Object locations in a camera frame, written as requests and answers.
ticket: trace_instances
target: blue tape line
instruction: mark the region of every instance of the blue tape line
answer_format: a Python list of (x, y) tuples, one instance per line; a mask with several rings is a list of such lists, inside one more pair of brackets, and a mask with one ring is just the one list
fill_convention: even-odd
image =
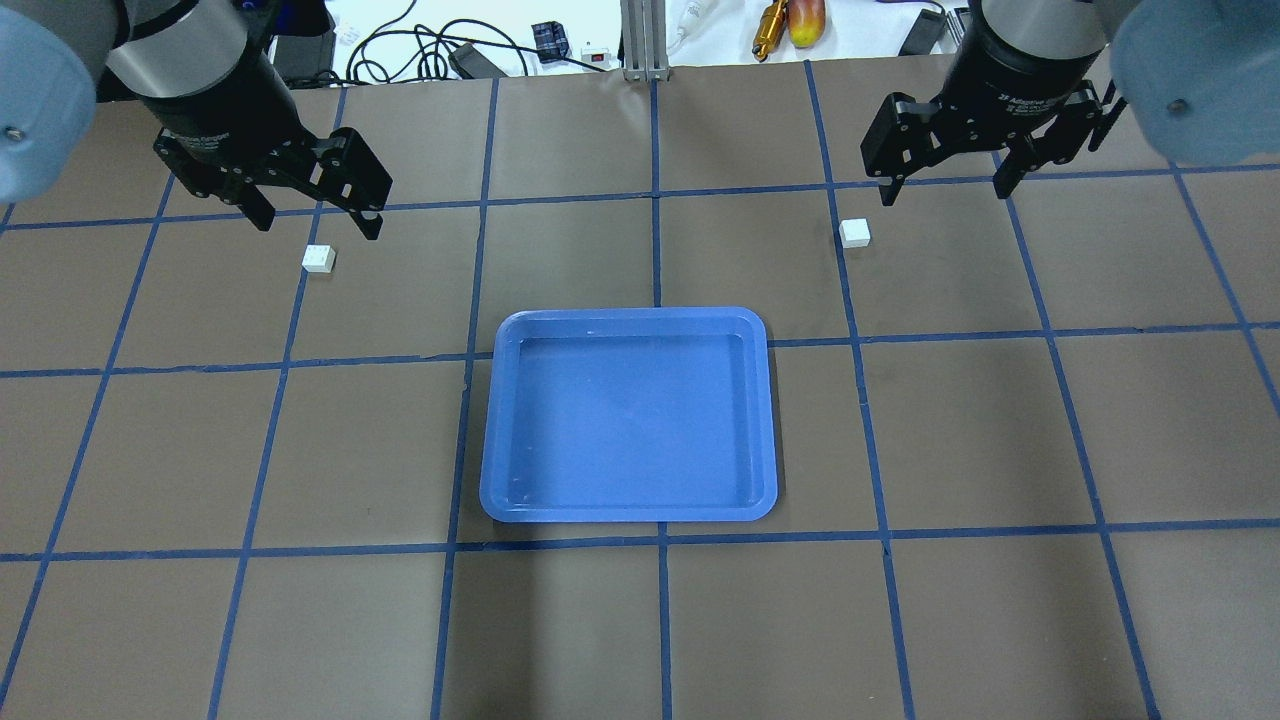
[(283, 363), (242, 363), (234, 365), (174, 365), (170, 368), (116, 368), (113, 375), (164, 375), (169, 373), (251, 373), (255, 370), (279, 370)]
[[(662, 307), (662, 209), (660, 209), (660, 168), (659, 152), (658, 81), (649, 81), (649, 188), (650, 229), (653, 232), (653, 306)], [(671, 720), (671, 579), (667, 569), (667, 523), (658, 523), (658, 634), (659, 664), (662, 678), (662, 717)]]
[[(1202, 173), (1253, 173), (1253, 172), (1271, 172), (1280, 170), (1280, 164), (1258, 164), (1258, 165), (1228, 165), (1228, 167), (1211, 167), (1211, 168), (1181, 168), (1178, 173), (1181, 174), (1202, 174)], [(1167, 169), (1144, 169), (1144, 170), (1091, 170), (1091, 172), (1069, 172), (1069, 173), (1039, 173), (1029, 174), (1025, 179), (1036, 182), (1046, 181), (1062, 181), (1062, 179), (1082, 179), (1082, 178), (1128, 178), (1128, 177), (1149, 177), (1149, 176), (1171, 176), (1172, 170)], [(956, 176), (945, 178), (908, 178), (906, 184), (968, 184), (968, 183), (984, 183), (989, 182), (989, 177), (983, 176)], [(709, 195), (753, 195), (760, 192), (804, 192), (809, 190), (824, 190), (827, 187), (835, 187), (837, 190), (849, 188), (872, 188), (878, 183), (876, 181), (841, 181), (831, 183), (805, 183), (805, 184), (774, 184), (774, 186), (759, 186), (759, 187), (719, 187), (719, 188), (691, 188), (691, 190), (658, 190), (646, 192), (608, 192), (608, 193), (589, 193), (589, 195), (559, 195), (549, 197), (503, 197), (492, 199), (488, 201), (490, 206), (493, 205), (539, 205), (539, 204), (553, 204), (553, 202), (596, 202), (608, 200), (639, 200), (645, 197), (699, 197)], [(396, 202), (389, 204), (383, 210), (384, 213), (397, 213), (402, 210), (438, 210), (445, 208), (479, 208), (479, 200), (443, 200), (435, 202)], [(314, 210), (306, 209), (291, 209), (279, 210), (276, 215), (310, 215)], [(321, 215), (332, 215), (344, 213), (340, 208), (325, 206), (320, 210)], [(191, 222), (206, 222), (206, 220), (230, 220), (241, 218), (238, 214), (233, 213), (210, 213), (200, 215), (173, 215), (168, 218), (160, 218), (160, 223), (191, 223)], [(9, 224), (9, 229), (49, 229), (49, 228), (83, 228), (83, 227), (99, 227), (99, 225), (141, 225), (154, 222), (152, 218), (109, 218), (101, 220), (58, 220), (47, 223), (15, 223)]]
[(658, 523), (658, 656), (662, 664), (662, 719), (675, 714), (671, 691), (671, 571), (667, 564), (667, 523)]
[[(342, 124), (343, 109), (347, 105), (347, 88), (338, 91), (338, 110), (334, 115), (333, 129)], [(307, 245), (315, 245), (316, 234), (320, 231), (320, 218), (324, 202), (316, 201), (311, 210), (311, 229), (307, 236)], [(275, 398), (271, 402), (271, 415), (266, 423), (266, 439), (262, 442), (262, 456), (259, 461), (257, 479), (253, 483), (253, 496), (250, 500), (248, 518), (244, 521), (244, 537), (241, 541), (239, 561), (236, 564), (236, 580), (232, 584), (232, 598), (227, 607), (227, 621), (223, 625), (223, 639), (218, 650), (218, 664), (214, 666), (214, 684), (209, 693), (207, 720), (218, 717), (218, 708), (223, 700), (223, 683), (227, 679), (227, 662), (230, 659), (232, 641), (236, 637), (236, 620), (239, 615), (239, 601), (244, 592), (244, 575), (248, 570), (248, 561), (253, 548), (253, 534), (257, 530), (257, 516), (262, 507), (262, 493), (266, 488), (266, 475), (271, 466), (271, 451), (275, 448), (275, 432), (280, 423), (280, 409), (284, 405), (285, 388), (289, 384), (289, 364), (293, 355), (293, 341), (298, 334), (298, 318), (302, 315), (302, 299), (307, 291), (307, 272), (298, 270), (298, 284), (293, 293), (293, 310), (289, 313), (289, 329), (284, 337), (284, 354), (280, 359), (280, 377), (275, 384)]]
[(1280, 170), (1280, 163), (1257, 163), (1252, 165), (1210, 165), (1207, 168), (1183, 168), (1174, 164), (1175, 170), (1179, 174), (1203, 174), (1203, 173), (1243, 173), (1243, 172), (1267, 172), (1267, 170)]
[(417, 363), (460, 363), (468, 360), (466, 352), (442, 352), (439, 355), (376, 355), (371, 357), (315, 357), (293, 360), (293, 368), (332, 368), (339, 365), (406, 365)]
[(206, 560), (211, 557), (239, 557), (239, 548), (205, 547), (187, 550), (77, 550), (54, 553), (54, 562), (79, 562), (104, 560)]
[[(1251, 329), (1280, 329), (1280, 320), (1248, 323)], [(1132, 334), (1178, 334), (1236, 332), (1238, 323), (1208, 323), (1201, 325), (1152, 325), (1108, 327), (1108, 328), (1066, 328), (1053, 329), (1053, 337), (1101, 337)], [(978, 331), (955, 333), (902, 333), (861, 336), (856, 341), (847, 337), (800, 337), (768, 341), (769, 347), (827, 347), (850, 343), (878, 345), (893, 342), (964, 342), (974, 340), (1020, 340), (1042, 338), (1044, 331)], [(364, 357), (308, 357), (289, 360), (289, 368), (328, 368), (344, 365), (401, 365), (416, 363), (462, 363), (466, 360), (492, 360), (493, 352), (442, 352), (439, 355), (370, 355)], [(163, 373), (246, 373), (255, 370), (279, 370), (280, 363), (242, 363), (229, 365), (174, 365), (169, 368), (125, 366), (114, 368), (113, 375), (148, 375)], [(97, 377), (99, 368), (50, 368), (38, 370), (0, 370), (0, 380), (10, 378), (58, 378), (58, 377)]]
[(602, 192), (595, 195), (550, 195), (547, 197), (509, 197), (488, 200), (490, 208), (497, 205), (556, 205), (561, 202), (609, 202), (612, 200), (644, 200), (649, 192)]
[(462, 474), (466, 464), (467, 424), (471, 415), (471, 383), (475, 379), (476, 333), (480, 323), (480, 286), (484, 281), (484, 241), (489, 227), (489, 187), (493, 174), (493, 136), (498, 119), (498, 78), (489, 86), (489, 122), (484, 140), (484, 174), (480, 179), (480, 231), (476, 233), (476, 258), (471, 277), (471, 318), (467, 322), (467, 361), (463, 369), (463, 389), (458, 407), (458, 443), (453, 457), (453, 492), (449, 500), (451, 550), (444, 555), (444, 574), (440, 582), (440, 620), (435, 641), (435, 678), (431, 685), (431, 719), (440, 717), (444, 698), (444, 664), (448, 659), (449, 615), (453, 606), (453, 573), (457, 561), (458, 518), (462, 507)]
[(801, 337), (792, 340), (771, 340), (769, 347), (829, 347), (852, 343), (847, 337)]
[[(992, 160), (998, 163), (998, 156), (992, 152)], [(1156, 706), (1156, 696), (1151, 688), (1151, 678), (1147, 674), (1147, 662), (1143, 659), (1142, 647), (1138, 643), (1138, 632), (1129, 611), (1129, 598), (1125, 593), (1124, 580), (1120, 578), (1120, 565), (1116, 560), (1115, 548), (1111, 544), (1111, 534), (1107, 530), (1106, 514), (1102, 511), (1102, 500), (1098, 496), (1098, 487), (1093, 478), (1093, 466), (1089, 462), (1089, 452), (1084, 446), (1084, 433), (1075, 414), (1075, 402), (1071, 400), (1071, 388), (1066, 382), (1066, 373), (1062, 369), (1062, 357), (1057, 351), (1057, 341), (1053, 337), (1053, 327), (1050, 323), (1048, 310), (1044, 306), (1044, 296), (1041, 292), (1039, 281), (1036, 277), (1036, 266), (1032, 263), (1030, 249), (1027, 245), (1027, 236), (1023, 232), (1023, 223), (1018, 217), (1018, 208), (1014, 200), (1005, 200), (1005, 209), (1009, 211), (1009, 222), (1018, 240), (1018, 251), (1023, 258), (1023, 266), (1027, 269), (1027, 281), (1030, 283), (1032, 297), (1036, 300), (1036, 311), (1039, 315), (1041, 325), (1044, 329), (1044, 342), (1048, 346), (1050, 361), (1053, 364), (1053, 375), (1057, 378), (1059, 392), (1062, 395), (1062, 407), (1066, 411), (1066, 420), (1071, 428), (1071, 439), (1075, 443), (1075, 452), (1080, 462), (1080, 473), (1084, 477), (1084, 487), (1089, 496), (1089, 505), (1093, 509), (1093, 521), (1098, 538), (1102, 541), (1102, 553), (1106, 557), (1107, 573), (1111, 575), (1111, 587), (1116, 596), (1116, 606), (1120, 611), (1120, 621), (1124, 625), (1125, 639), (1129, 643), (1129, 653), (1133, 657), (1134, 671), (1138, 675), (1138, 687), (1142, 691), (1142, 700), (1151, 720), (1158, 720), (1160, 708)]]
[(1097, 525), (1010, 525), (995, 528), (911, 528), (893, 530), (893, 539), (1018, 538), (1028, 536), (1080, 536)]
[(56, 228), (100, 228), (106, 225), (150, 225), (157, 224), (156, 218), (109, 218), (105, 220), (54, 220), (49, 223), (13, 223), (10, 231), (46, 231)]
[(1020, 340), (1044, 337), (1043, 331), (979, 331), (966, 333), (906, 333), (867, 336), (858, 340), (859, 345), (883, 345), (890, 342), (964, 342), (972, 340)]
[(17, 205), (10, 202), (4, 209), (4, 215), (0, 215), (0, 237), (4, 237), (4, 231), (9, 229), (9, 219), (13, 218), (14, 208), (17, 208)]
[(840, 290), (845, 301), (845, 319), (849, 324), (849, 337), (854, 340), (850, 348), (854, 355), (854, 377), (858, 386), (858, 406), (863, 418), (863, 434), (867, 442), (867, 459), (870, 465), (872, 495), (876, 498), (876, 527), (879, 534), (884, 566), (884, 588), (888, 596), (890, 628), (893, 634), (893, 655), (897, 659), (897, 678), (902, 691), (902, 712), (906, 720), (915, 720), (915, 701), (911, 693), (911, 673), (906, 660), (906, 639), (902, 633), (902, 611), (897, 598), (897, 571), (893, 568), (892, 536), (888, 511), (884, 507), (884, 486), (881, 479), (879, 456), (876, 452), (876, 430), (872, 423), (870, 401), (867, 397), (863, 350), (859, 342), (858, 315), (854, 313), (854, 293), (849, 284), (849, 269), (845, 265), (845, 252), (840, 242), (840, 210), (836, 206), (836, 186), (832, 182), (831, 152), (827, 146), (827, 129), (822, 120), (822, 104), (818, 100), (818, 85), (813, 77), (813, 64), (804, 61), (805, 82), (809, 85), (809, 101), (813, 105), (813, 119), (818, 131), (818, 149), (822, 154), (822, 173), (827, 190), (827, 210), (831, 214), (831, 240), (836, 254), (836, 269), (840, 275)]
[(1249, 320), (1244, 315), (1244, 307), (1240, 306), (1240, 299), (1235, 295), (1231, 281), (1226, 277), (1226, 268), (1222, 266), (1222, 260), (1217, 256), (1217, 250), (1215, 250), (1213, 241), (1208, 236), (1208, 229), (1204, 228), (1204, 220), (1201, 218), (1199, 210), (1196, 209), (1196, 202), (1192, 201), (1192, 193), (1187, 190), (1187, 181), (1183, 179), (1183, 174), (1178, 172), (1176, 165), (1170, 163), (1170, 168), (1174, 168), (1174, 182), (1178, 184), (1178, 193), (1183, 196), (1183, 204), (1187, 205), (1187, 213), (1196, 225), (1196, 233), (1201, 238), (1201, 245), (1204, 246), (1204, 254), (1208, 255), (1210, 263), (1213, 264), (1213, 273), (1217, 274), (1217, 282), (1221, 283), (1226, 301), (1231, 305), (1231, 313), (1235, 315), (1235, 322), (1239, 323), (1235, 329), (1244, 333), (1244, 342), (1248, 343), (1249, 354), (1253, 355), (1253, 364), (1257, 365), (1262, 386), (1267, 389), (1267, 396), (1271, 398), (1271, 407), (1276, 415), (1280, 415), (1280, 392), (1276, 392), (1276, 383), (1267, 369), (1266, 359), (1262, 357), (1262, 348), (1258, 347), (1258, 341), (1253, 337), (1253, 331), (1249, 328)]
[(1029, 173), (1024, 179), (1043, 182), (1061, 179), (1144, 178), (1167, 174), (1170, 174), (1169, 168), (1146, 168), (1140, 170), (1068, 170), (1061, 173)]
[(335, 544), (320, 547), (255, 547), (251, 557), (348, 557), (362, 555), (433, 555), (445, 552), (448, 543), (417, 542), (402, 544)]
[(0, 379), (8, 378), (77, 378), (97, 377), (102, 370), (97, 368), (61, 368), (54, 370), (0, 370)]
[(662, 160), (658, 150), (658, 81), (649, 81), (649, 169), (653, 176), (649, 183), (653, 199), (649, 202), (652, 204), (654, 307), (662, 307), (662, 209), (659, 206), (662, 184), (658, 179), (658, 168)]
[(787, 533), (705, 533), (669, 536), (668, 544), (765, 544), (778, 542), (856, 542), (879, 541), (877, 530), (809, 530)]
[(1207, 323), (1203, 325), (1152, 325), (1149, 328), (1080, 328), (1053, 331), (1053, 337), (1101, 337), (1117, 334), (1172, 334), (1172, 333), (1219, 333), (1240, 329), (1233, 323)]
[(1166, 533), (1196, 530), (1249, 530), (1280, 528), (1280, 518), (1233, 518), (1226, 520), (1153, 520), (1146, 523), (1110, 523), (1112, 533)]
[(138, 268), (133, 273), (133, 283), (129, 286), (129, 296), (124, 301), (124, 310), (120, 313), (120, 323), (115, 328), (115, 340), (111, 341), (111, 351), (106, 356), (106, 369), (97, 383), (97, 392), (93, 395), (93, 405), (90, 407), (88, 419), (84, 421), (84, 432), (81, 434), (79, 446), (76, 448), (76, 460), (72, 462), (72, 470), (67, 478), (67, 486), (63, 488), (61, 500), (58, 502), (58, 512), (54, 515), (54, 525), (49, 530), (49, 539), (45, 543), (45, 551), (40, 560), (40, 568), (36, 570), (36, 580), (32, 584), (31, 594), (27, 597), (27, 606), (22, 612), (22, 621), (18, 625), (18, 637), (13, 641), (13, 648), (9, 652), (9, 662), (5, 665), (4, 678), (0, 679), (0, 707), (4, 707), (5, 698), (9, 696), (13, 674), (18, 667), (18, 657), (22, 655), (22, 647), (27, 639), (27, 632), (31, 629), (31, 618), (35, 615), (36, 603), (40, 601), (40, 591), (44, 588), (45, 575), (49, 573), (49, 564), (52, 560), (54, 547), (58, 544), (58, 536), (61, 533), (63, 521), (67, 520), (67, 509), (70, 507), (72, 493), (76, 492), (76, 483), (79, 480), (81, 468), (84, 465), (84, 454), (88, 450), (90, 438), (93, 436), (93, 425), (97, 423), (97, 414), (102, 409), (102, 398), (106, 396), (106, 386), (111, 379), (111, 368), (115, 366), (115, 359), (120, 354), (120, 345), (124, 343), (124, 329), (129, 324), (129, 316), (133, 314), (133, 304), (138, 299), (138, 288), (142, 286), (142, 275), (146, 273), (147, 260), (151, 258), (151, 249), (155, 246), (156, 233), (160, 231), (159, 218), (164, 214), (165, 205), (169, 202), (169, 193), (173, 191), (173, 181), (174, 178), (170, 174), (169, 179), (165, 182), (164, 192), (160, 195), (160, 206), (156, 209), (156, 214), (151, 219), (151, 232), (147, 233), (147, 243), (142, 247), (142, 255), (138, 258)]
[(392, 202), (383, 208), (384, 213), (399, 210), (442, 210), (445, 208), (479, 208), (479, 200), (438, 200), (434, 202)]
[(707, 197), (709, 195), (759, 195), (769, 192), (806, 192), (812, 190), (827, 190), (820, 182), (801, 184), (762, 184), (755, 187), (713, 187), (698, 190), (663, 190), (663, 197)]
[[(1280, 518), (1226, 518), (1217, 520), (1148, 520), (1133, 523), (1107, 523), (1111, 533), (1178, 533), (1178, 532), (1230, 532), (1249, 529), (1280, 529)], [(1080, 536), (1096, 534), (1096, 524), (1069, 525), (992, 525), (969, 528), (899, 528), (892, 529), (893, 539), (960, 539), (960, 538), (1014, 538), (1036, 536)], [(705, 533), (673, 536), (669, 533), (666, 544), (704, 546), (704, 544), (769, 544), (769, 543), (819, 543), (819, 542), (879, 542), (877, 530), (799, 530), (782, 533)], [(451, 550), (460, 553), (483, 552), (552, 552), (557, 550), (593, 547), (658, 547), (663, 541), (657, 536), (602, 536), (586, 538), (529, 539), (529, 541), (481, 541), (481, 542), (425, 542), (390, 544), (342, 544), (342, 546), (300, 546), (300, 547), (255, 547), (250, 557), (342, 557), (364, 555), (435, 555)], [(174, 559), (232, 559), (239, 557), (237, 547), (206, 547), (177, 550), (91, 550), (54, 552), (51, 562), (97, 562), (102, 560), (174, 560)], [(40, 552), (4, 552), (4, 562), (38, 562)]]

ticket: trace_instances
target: white table surface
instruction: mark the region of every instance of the white table surface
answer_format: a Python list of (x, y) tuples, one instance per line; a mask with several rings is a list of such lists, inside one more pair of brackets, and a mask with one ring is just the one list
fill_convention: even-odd
[[(668, 0), (667, 36), (675, 40), (676, 23), (684, 13), (686, 0)], [(767, 6), (765, 0), (719, 0), (714, 9), (703, 18), (703, 23), (692, 37), (687, 38), (671, 54), (672, 67), (678, 65), (741, 65), (754, 64), (751, 38), (755, 36), (760, 13)], [(965, 5), (964, 0), (943, 0), (947, 8)], [(334, 70), (346, 74), (347, 59), (360, 40), (366, 37), (381, 23), (399, 15), (407, 6), (407, 0), (328, 0), (329, 12), (338, 24), (338, 46), (334, 56)], [(780, 49), (769, 58), (769, 63), (795, 60), (827, 60), (833, 58), (879, 58), (897, 55), (911, 24), (922, 8), (932, 8), (923, 3), (882, 4), (874, 0), (827, 0), (827, 31), (823, 37), (805, 50), (797, 50), (783, 38)], [(410, 29), (415, 23), (422, 23), (439, 29), (454, 18), (474, 18), (502, 28), (516, 42), (534, 46), (531, 26), (545, 20), (558, 20), (564, 26), (572, 56), (586, 44), (608, 47), (617, 53), (621, 33), (621, 9), (611, 0), (471, 0), (468, 3), (438, 3), (420, 0), (413, 12), (393, 28)], [(476, 26), (461, 26), (449, 35), (462, 35), (479, 40), (502, 42), (492, 31)], [(394, 72), (416, 53), (416, 42), (411, 36), (392, 36), (370, 45), (366, 56), (387, 65)], [(480, 47), (495, 65), (507, 74), (521, 73), (520, 61), (511, 50), (499, 47)], [(943, 38), (934, 53), (952, 53), (955, 45), (951, 37)], [(568, 63), (543, 65), (532, 54), (526, 54), (530, 74), (559, 74), (586, 72)], [(401, 78), (412, 77), (411, 69)]]

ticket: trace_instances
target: black device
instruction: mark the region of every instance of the black device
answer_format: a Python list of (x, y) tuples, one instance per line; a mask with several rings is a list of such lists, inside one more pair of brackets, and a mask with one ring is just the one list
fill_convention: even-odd
[(897, 54), (928, 55), (933, 51), (933, 45), (942, 37), (943, 31), (946, 31), (946, 19), (942, 17), (942, 13), (920, 10), (919, 17), (915, 18), (915, 24), (911, 26), (911, 32), (906, 33), (902, 49)]
[(332, 29), (315, 37), (282, 35), (275, 38), (271, 64), (285, 85), (320, 77), (324, 70), (333, 68), (337, 42), (338, 36)]
[(1074, 58), (1037, 55), (1001, 38), (987, 22), (984, 3), (970, 0), (968, 31), (938, 95), (918, 102), (905, 92), (890, 94), (863, 137), (863, 167), (879, 179), (882, 204), (892, 205), (916, 170), (960, 152), (1004, 149), (1009, 154), (992, 184), (997, 197), (1009, 197), (1027, 173), (1070, 163), (1091, 133), (1089, 149), (1096, 149), (1123, 110), (1117, 101), (1105, 115), (1106, 100), (1084, 79), (1105, 41), (1083, 45)]
[(964, 41), (964, 32), (969, 28), (969, 8), (956, 8), (947, 15), (947, 29), (951, 38), (956, 41), (956, 47)]
[(502, 68), (489, 61), (489, 58), (470, 42), (449, 51), (449, 67), (463, 79), (507, 77)]
[(568, 58), (568, 36), (564, 35), (564, 26), (556, 20), (535, 24), (534, 47), (538, 49), (538, 60), (544, 65)]

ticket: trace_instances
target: black cable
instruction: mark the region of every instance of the black cable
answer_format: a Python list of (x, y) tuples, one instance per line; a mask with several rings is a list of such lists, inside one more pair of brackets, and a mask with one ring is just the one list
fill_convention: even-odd
[(369, 42), (374, 37), (376, 37), (378, 33), (383, 32), (384, 29), (387, 29), (387, 28), (392, 27), (393, 24), (396, 24), (396, 23), (403, 20), (404, 18), (407, 18), (408, 14), (412, 13), (413, 8), (416, 8), (416, 6), (417, 6), (417, 0), (410, 0), (408, 6), (404, 8), (404, 12), (401, 13), (399, 15), (397, 15), (396, 19), (388, 20), (388, 22), (378, 26), (378, 28), (375, 28), (374, 32), (369, 33), (369, 37), (366, 37), (365, 40), (360, 41), (355, 47), (352, 47), (351, 56), (347, 58), (347, 77), (348, 78), (355, 79), (355, 76), (352, 76), (352, 65), (356, 63), (356, 54), (358, 53), (360, 54), (360, 59), (364, 60), (365, 59), (365, 47), (369, 46)]
[(320, 70), (310, 77), (289, 77), (283, 79), (284, 86), (289, 90), (316, 90), (320, 87), (333, 87), (334, 85), (369, 85), (360, 79), (344, 79), (330, 69)]
[[(451, 23), (456, 23), (456, 22), (460, 22), (460, 20), (451, 20)], [(488, 26), (488, 23), (480, 23), (480, 20), (468, 20), (468, 22), (474, 22), (476, 24), (485, 24), (485, 26)], [(493, 29), (497, 31), (497, 32), (499, 32), (499, 33), (502, 33), (502, 31), (498, 31), (498, 28), (493, 28)], [(364, 50), (372, 41), (379, 40), (381, 37), (390, 37), (393, 35), (412, 35), (419, 41), (419, 51), (415, 53), (413, 56), (410, 58), (408, 63), (406, 63), (406, 65), (402, 67), (396, 73), (389, 72), (381, 63), (378, 63), (376, 60), (369, 60), (369, 59), (364, 58)], [(507, 36), (506, 33), (502, 33), (502, 35), (504, 37), (507, 37), (508, 40), (511, 40), (511, 37)], [(431, 38), (434, 38), (434, 41), (431, 44), (424, 45), (422, 40), (421, 40), (422, 36), (431, 37)], [(439, 54), (439, 46), (443, 45), (447, 50), (453, 50), (453, 49), (457, 49), (457, 44), (460, 44), (460, 42), (470, 42), (470, 44), (474, 44), (474, 45), (485, 45), (485, 46), (489, 46), (489, 47), (503, 47), (503, 49), (508, 49), (508, 50), (515, 50), (515, 51), (517, 51), (520, 54), (521, 65), (525, 68), (526, 73), (527, 73), (527, 64), (525, 64), (525, 61), (524, 61), (524, 53), (529, 53), (529, 54), (532, 54), (532, 55), (538, 54), (538, 50), (534, 50), (532, 47), (525, 47), (522, 45), (517, 45), (513, 41), (503, 44), (503, 42), (492, 42), (492, 41), (488, 41), (488, 40), (476, 40), (474, 37), (462, 37), (462, 36), (456, 36), (456, 35), (445, 35), (443, 31), (442, 32), (435, 32), (431, 28), (428, 28), (426, 26), (419, 24), (419, 26), (415, 26), (413, 29), (381, 29), (381, 31), (379, 31), (379, 32), (376, 32), (374, 35), (370, 35), (365, 40), (362, 40), (360, 42), (360, 45), (357, 45), (356, 50), (352, 51), (352, 59), (355, 59), (355, 56), (356, 56), (357, 53), (361, 53), (361, 58), (362, 59), (360, 61), (352, 64), (352, 67), (349, 68), (349, 72), (347, 74), (347, 79), (349, 79), (352, 82), (364, 82), (364, 81), (360, 81), (360, 77), (358, 77), (360, 68), (362, 68), (362, 67), (370, 68), (370, 73), (371, 73), (370, 77), (372, 77), (374, 81), (376, 81), (379, 83), (385, 83), (385, 85), (396, 85), (396, 83), (403, 83), (403, 82), (417, 82), (419, 79), (445, 79), (447, 76), (444, 73), (439, 73), (438, 74), (438, 73), (434, 73), (434, 72), (431, 72), (431, 73), (424, 72), (424, 69), (425, 69), (424, 63), (428, 61), (428, 55), (430, 55), (430, 54)], [(582, 63), (580, 60), (575, 60), (573, 58), (562, 58), (562, 60), (566, 61), (566, 63), (573, 64), (573, 65), (580, 65), (580, 67), (590, 69), (590, 70), (605, 72), (603, 68), (598, 68), (598, 67), (591, 65), (589, 63)], [(419, 70), (420, 72), (419, 72), (419, 77), (417, 78), (396, 79), (401, 73), (403, 73), (410, 67), (412, 67), (413, 63), (419, 64)], [(380, 70), (381, 78), (379, 78), (376, 74), (372, 74), (374, 69)]]
[(942, 13), (943, 18), (947, 17), (947, 9), (946, 9), (946, 6), (942, 3), (938, 3), (938, 0), (876, 0), (876, 1), (877, 3), (883, 3), (886, 5), (896, 5), (899, 3), (923, 3), (923, 4), (933, 5), (934, 8), (937, 8), (938, 12)]
[(494, 27), (494, 26), (492, 26), (492, 24), (489, 24), (489, 23), (486, 23), (484, 20), (474, 20), (471, 18), (458, 18), (456, 20), (449, 20), (449, 22), (444, 23), (444, 26), (440, 28), (440, 35), (445, 36), (449, 32), (449, 28), (453, 27), (453, 26), (456, 26), (456, 24), (480, 26), (480, 27), (489, 28), (489, 29), (497, 32), (498, 35), (500, 35), (502, 38), (506, 40), (507, 44), (511, 46), (511, 49), (516, 50), (516, 56), (520, 58), (520, 69), (524, 70), (525, 77), (529, 77), (529, 65), (525, 63), (525, 54), (517, 50), (518, 45), (516, 45), (515, 38), (512, 38), (509, 35), (507, 35), (506, 32), (502, 32), (497, 27)]

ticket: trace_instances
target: tray rim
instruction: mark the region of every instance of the tray rim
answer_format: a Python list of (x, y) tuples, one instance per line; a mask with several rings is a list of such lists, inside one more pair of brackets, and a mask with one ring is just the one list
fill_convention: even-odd
[[(599, 507), (599, 506), (538, 506), (520, 507), (502, 501), (494, 495), (504, 487), (490, 474), (494, 457), (500, 452), (497, 447), (499, 434), (493, 432), (497, 424), (513, 423), (515, 388), (518, 387), (518, 352), (513, 352), (512, 338), (516, 329), (534, 322), (556, 320), (650, 320), (650, 319), (732, 319), (745, 320), (749, 331), (740, 334), (744, 341), (742, 365), (754, 370), (759, 391), (749, 400), (756, 405), (754, 415), (759, 424), (755, 428), (759, 437), (759, 469), (751, 470), (753, 482), (759, 482), (762, 492), (758, 500), (749, 505), (714, 506), (664, 506), (664, 507)], [(666, 333), (672, 336), (691, 333)], [(625, 337), (625, 334), (612, 336)], [(664, 521), (751, 521), (763, 518), (778, 498), (778, 466), (776, 433), (773, 428), (773, 388), (771, 382), (768, 334), (764, 322), (749, 307), (730, 306), (677, 306), (677, 307), (602, 307), (602, 309), (558, 309), (521, 310), (509, 315), (498, 327), (494, 354), (493, 377), (489, 389), (489, 415), (485, 421), (484, 456), (480, 470), (480, 505), (494, 520), (502, 523), (664, 523)]]

